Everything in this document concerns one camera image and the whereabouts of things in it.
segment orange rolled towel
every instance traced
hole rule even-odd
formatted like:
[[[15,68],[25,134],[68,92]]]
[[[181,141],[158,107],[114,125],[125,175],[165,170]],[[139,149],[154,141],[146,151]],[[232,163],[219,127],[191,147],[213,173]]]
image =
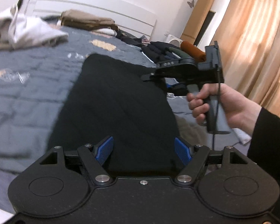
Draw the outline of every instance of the orange rolled towel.
[[[186,52],[187,54],[189,54],[190,56],[192,56],[195,60],[197,60],[198,62],[204,62],[206,61],[206,56],[205,53],[198,49],[197,47],[195,47],[193,44],[191,44],[188,41],[183,41],[180,45],[180,48],[182,51]]]

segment white headboard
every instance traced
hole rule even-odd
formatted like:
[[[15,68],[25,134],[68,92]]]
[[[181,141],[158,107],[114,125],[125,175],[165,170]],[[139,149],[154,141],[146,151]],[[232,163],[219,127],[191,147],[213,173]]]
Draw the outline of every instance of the white headboard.
[[[118,27],[137,37],[153,31],[156,15],[122,0],[28,0],[25,11],[28,16],[60,15],[68,9],[78,9],[100,17],[112,18]]]

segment human hand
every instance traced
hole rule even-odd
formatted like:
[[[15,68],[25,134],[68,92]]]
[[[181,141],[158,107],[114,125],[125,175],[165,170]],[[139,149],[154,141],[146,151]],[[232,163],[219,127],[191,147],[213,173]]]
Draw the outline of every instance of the human hand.
[[[220,102],[225,111],[228,125],[231,128],[240,128],[252,135],[261,106],[226,84],[221,84],[220,88]],[[187,94],[189,108],[193,111],[193,117],[196,118],[198,124],[204,122],[205,113],[210,109],[210,106],[204,104],[203,100],[209,95],[216,95],[217,92],[218,84],[205,84],[197,96],[192,93]]]

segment person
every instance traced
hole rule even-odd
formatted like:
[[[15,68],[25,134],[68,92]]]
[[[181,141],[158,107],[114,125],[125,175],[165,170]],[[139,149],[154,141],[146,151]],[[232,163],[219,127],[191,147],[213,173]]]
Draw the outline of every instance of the person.
[[[218,84],[205,84],[196,96],[187,94],[189,108],[198,124],[203,123],[210,108],[203,100],[217,92]],[[226,84],[220,85],[220,102],[228,125],[252,136],[247,156],[274,177],[280,186],[280,118]],[[273,214],[280,219],[280,196]]]

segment curtain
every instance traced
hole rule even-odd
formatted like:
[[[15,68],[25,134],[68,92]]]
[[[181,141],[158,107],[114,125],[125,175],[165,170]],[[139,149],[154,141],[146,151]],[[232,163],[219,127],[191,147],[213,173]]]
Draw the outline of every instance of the curtain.
[[[231,0],[215,40],[226,84],[280,117],[280,0]]]

